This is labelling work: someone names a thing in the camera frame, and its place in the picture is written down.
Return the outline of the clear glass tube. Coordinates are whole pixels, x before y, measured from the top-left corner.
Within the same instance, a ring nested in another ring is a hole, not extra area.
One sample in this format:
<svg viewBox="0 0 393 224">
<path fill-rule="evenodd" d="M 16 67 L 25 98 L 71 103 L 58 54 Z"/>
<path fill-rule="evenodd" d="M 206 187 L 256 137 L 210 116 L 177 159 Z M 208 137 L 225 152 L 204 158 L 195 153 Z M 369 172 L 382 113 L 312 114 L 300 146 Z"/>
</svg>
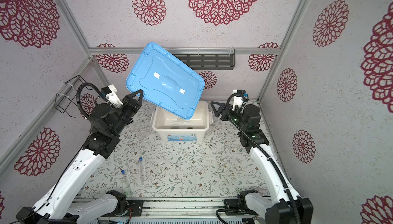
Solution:
<svg viewBox="0 0 393 224">
<path fill-rule="evenodd" d="M 191 122 L 191 120 L 186 120 L 186 119 L 182 119 L 182 118 L 178 118 L 177 121 L 179 123 L 190 123 Z"/>
</svg>

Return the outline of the blue plastic bin lid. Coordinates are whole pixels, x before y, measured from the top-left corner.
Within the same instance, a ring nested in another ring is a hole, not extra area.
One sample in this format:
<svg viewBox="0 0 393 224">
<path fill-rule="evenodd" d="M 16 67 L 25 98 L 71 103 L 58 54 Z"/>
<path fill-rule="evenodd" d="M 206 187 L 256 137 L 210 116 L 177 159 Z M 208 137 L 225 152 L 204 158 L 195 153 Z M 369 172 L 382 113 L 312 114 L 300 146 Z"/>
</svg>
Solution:
<svg viewBox="0 0 393 224">
<path fill-rule="evenodd" d="M 191 119 L 198 106 L 204 79 L 157 43 L 149 43 L 125 81 L 133 93 L 182 119 Z"/>
</svg>

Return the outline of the white plastic storage bin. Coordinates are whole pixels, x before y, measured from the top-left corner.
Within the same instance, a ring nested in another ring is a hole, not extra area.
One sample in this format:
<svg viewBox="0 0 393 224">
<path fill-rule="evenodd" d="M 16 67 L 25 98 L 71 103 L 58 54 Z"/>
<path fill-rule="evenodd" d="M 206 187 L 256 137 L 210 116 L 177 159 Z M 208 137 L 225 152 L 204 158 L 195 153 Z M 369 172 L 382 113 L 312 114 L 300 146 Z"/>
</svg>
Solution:
<svg viewBox="0 0 393 224">
<path fill-rule="evenodd" d="M 208 102 L 200 101 L 190 123 L 179 123 L 178 117 L 161 107 L 156 107 L 151 115 L 151 124 L 163 141 L 168 142 L 202 142 L 213 122 L 213 114 L 209 111 Z"/>
</svg>

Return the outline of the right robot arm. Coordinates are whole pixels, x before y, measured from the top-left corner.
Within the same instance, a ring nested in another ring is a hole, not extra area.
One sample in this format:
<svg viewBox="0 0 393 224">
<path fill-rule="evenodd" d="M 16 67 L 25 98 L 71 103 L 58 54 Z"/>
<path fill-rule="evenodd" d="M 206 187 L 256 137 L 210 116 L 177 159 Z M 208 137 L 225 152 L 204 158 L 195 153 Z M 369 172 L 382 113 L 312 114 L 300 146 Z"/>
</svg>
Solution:
<svg viewBox="0 0 393 224">
<path fill-rule="evenodd" d="M 241 145 L 266 178 L 270 196 L 265 197 L 257 190 L 241 191 L 236 200 L 224 201 L 225 207 L 216 211 L 217 218 L 225 223 L 221 217 L 221 213 L 225 213 L 259 217 L 266 224 L 311 223 L 313 204 L 301 197 L 285 176 L 260 128 L 261 109 L 248 104 L 248 100 L 244 90 L 236 90 L 225 103 L 213 101 L 210 105 L 215 117 L 237 128 Z"/>
</svg>

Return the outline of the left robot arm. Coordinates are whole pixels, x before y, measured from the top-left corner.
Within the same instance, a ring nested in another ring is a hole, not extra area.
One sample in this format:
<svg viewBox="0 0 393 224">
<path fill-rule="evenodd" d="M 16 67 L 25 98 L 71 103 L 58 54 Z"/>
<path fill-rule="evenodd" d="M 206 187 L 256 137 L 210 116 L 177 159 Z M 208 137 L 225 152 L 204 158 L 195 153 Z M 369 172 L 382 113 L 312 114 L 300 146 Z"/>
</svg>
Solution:
<svg viewBox="0 0 393 224">
<path fill-rule="evenodd" d="M 81 92 L 90 87 L 103 99 L 88 114 L 81 104 Z M 79 111 L 91 123 L 90 134 L 51 190 L 33 207 L 22 207 L 17 224 L 87 224 L 103 215 L 125 216 L 131 209 L 125 194 L 108 191 L 103 197 L 80 207 L 71 204 L 88 178 L 109 158 L 120 141 L 124 128 L 133 122 L 142 106 L 143 91 L 138 90 L 122 100 L 113 85 L 98 89 L 82 83 L 75 95 Z"/>
</svg>

